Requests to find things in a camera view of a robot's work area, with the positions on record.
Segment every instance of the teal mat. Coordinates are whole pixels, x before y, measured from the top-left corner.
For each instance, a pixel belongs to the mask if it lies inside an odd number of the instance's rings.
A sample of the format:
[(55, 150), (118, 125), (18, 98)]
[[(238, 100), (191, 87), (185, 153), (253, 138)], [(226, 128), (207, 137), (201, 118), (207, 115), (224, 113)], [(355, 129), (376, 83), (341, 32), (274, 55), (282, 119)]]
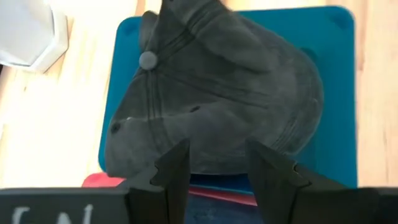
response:
[[(357, 186), (354, 105), (354, 20), (340, 7), (244, 11), (243, 16), (273, 30), (306, 52), (316, 63), (325, 89), (325, 108), (317, 132), (295, 158), (308, 168)], [(134, 76), (139, 59), (140, 17), (124, 20), (114, 47), (99, 164), (103, 170), (106, 130)], [(193, 175), (191, 184), (251, 193), (246, 175)]]

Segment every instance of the baseball cap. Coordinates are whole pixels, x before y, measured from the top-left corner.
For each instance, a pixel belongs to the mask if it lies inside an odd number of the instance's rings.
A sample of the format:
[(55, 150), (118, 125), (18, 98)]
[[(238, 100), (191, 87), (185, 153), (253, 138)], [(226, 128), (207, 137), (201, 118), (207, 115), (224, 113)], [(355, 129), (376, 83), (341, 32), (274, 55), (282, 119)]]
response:
[(316, 131), (315, 64), (219, 0), (163, 0), (142, 16), (139, 46), (106, 137), (110, 177), (136, 175), (185, 138), (193, 174), (242, 174), (246, 138), (296, 154)]

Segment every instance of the white container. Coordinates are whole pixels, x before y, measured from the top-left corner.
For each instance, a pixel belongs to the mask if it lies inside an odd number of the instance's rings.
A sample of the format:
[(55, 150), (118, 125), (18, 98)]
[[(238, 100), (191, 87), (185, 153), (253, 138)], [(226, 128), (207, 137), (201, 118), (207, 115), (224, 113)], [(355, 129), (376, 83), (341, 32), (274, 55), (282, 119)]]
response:
[(0, 0), (0, 63), (45, 72), (67, 50), (67, 29), (43, 0)]

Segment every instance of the cap eyelet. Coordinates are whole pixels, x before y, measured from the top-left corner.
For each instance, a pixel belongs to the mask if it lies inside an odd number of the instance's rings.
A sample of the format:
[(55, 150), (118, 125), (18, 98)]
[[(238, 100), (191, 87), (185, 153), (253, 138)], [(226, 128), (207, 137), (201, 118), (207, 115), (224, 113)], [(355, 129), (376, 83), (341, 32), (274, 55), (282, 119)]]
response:
[(195, 112), (195, 111), (197, 111), (199, 109), (200, 109), (200, 106), (195, 106), (189, 111), (189, 113)]
[(121, 126), (122, 125), (119, 122), (115, 122), (114, 124), (112, 124), (111, 134), (116, 134), (120, 130)]

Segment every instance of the light wood surface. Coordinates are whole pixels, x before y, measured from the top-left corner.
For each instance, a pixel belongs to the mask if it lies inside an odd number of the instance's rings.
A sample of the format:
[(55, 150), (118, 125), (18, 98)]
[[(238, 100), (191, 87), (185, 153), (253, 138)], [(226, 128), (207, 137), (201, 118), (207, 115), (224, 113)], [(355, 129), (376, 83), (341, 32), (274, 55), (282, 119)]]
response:
[[(49, 0), (68, 16), (70, 47), (45, 74), (0, 76), (0, 187), (80, 186), (100, 171), (118, 24), (159, 0)], [(359, 184), (398, 185), (398, 1), (227, 0), (235, 10), (341, 5), (356, 18)]]

